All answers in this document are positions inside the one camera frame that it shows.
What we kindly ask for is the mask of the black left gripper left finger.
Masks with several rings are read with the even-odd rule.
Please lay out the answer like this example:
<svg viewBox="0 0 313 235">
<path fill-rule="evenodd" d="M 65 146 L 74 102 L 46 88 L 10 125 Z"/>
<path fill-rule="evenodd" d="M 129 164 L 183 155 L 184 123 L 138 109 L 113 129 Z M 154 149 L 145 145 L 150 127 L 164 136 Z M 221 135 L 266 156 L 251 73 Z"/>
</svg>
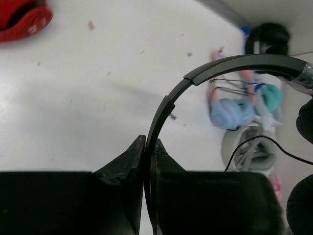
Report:
<svg viewBox="0 0 313 235">
<path fill-rule="evenodd" d="M 127 150 L 93 173 L 101 182 L 94 196 L 96 234 L 139 233 L 145 144 L 146 137 L 139 135 Z"/>
</svg>

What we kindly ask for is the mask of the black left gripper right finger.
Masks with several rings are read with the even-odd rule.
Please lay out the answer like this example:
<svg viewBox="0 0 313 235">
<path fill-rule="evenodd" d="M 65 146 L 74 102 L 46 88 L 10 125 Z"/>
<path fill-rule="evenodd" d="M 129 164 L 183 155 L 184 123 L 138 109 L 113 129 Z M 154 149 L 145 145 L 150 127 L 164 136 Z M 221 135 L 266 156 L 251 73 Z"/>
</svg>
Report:
<svg viewBox="0 0 313 235">
<path fill-rule="evenodd" d="M 283 232 L 281 207 L 260 173 L 187 171 L 157 141 L 150 183 L 156 235 Z"/>
</svg>

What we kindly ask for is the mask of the black wired headphones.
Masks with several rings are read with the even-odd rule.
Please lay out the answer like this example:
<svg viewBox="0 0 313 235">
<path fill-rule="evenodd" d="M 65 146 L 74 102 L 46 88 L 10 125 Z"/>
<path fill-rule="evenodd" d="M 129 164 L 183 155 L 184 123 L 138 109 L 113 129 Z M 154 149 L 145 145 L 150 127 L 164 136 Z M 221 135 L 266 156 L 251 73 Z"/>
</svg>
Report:
<svg viewBox="0 0 313 235">
<path fill-rule="evenodd" d="M 312 95 L 313 93 L 313 67 L 310 63 L 283 55 L 251 54 L 226 57 L 202 65 L 189 72 L 176 87 L 164 97 L 154 116 L 149 130 L 145 150 L 144 190 L 150 221 L 153 227 L 153 208 L 151 203 L 151 172 L 152 153 L 154 151 L 160 131 L 175 108 L 175 101 L 192 85 L 198 86 L 212 78 L 229 72 L 243 70 L 265 71 L 276 76 L 297 91 Z"/>
</svg>

